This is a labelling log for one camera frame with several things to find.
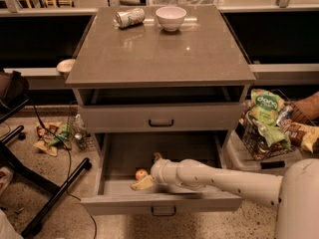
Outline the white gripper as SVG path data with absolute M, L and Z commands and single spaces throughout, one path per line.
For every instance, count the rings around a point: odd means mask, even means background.
M 176 174 L 178 162 L 162 159 L 159 152 L 154 153 L 155 164 L 151 168 L 151 175 L 147 175 L 131 185 L 134 191 L 145 190 L 156 184 L 177 184 Z

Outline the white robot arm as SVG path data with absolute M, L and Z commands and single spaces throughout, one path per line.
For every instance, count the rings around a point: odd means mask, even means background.
M 155 154 L 151 172 L 131 185 L 144 190 L 173 184 L 190 190 L 210 185 L 277 211 L 274 239 L 319 238 L 319 160 L 292 164 L 280 175 L 215 168 L 193 159 L 173 162 Z

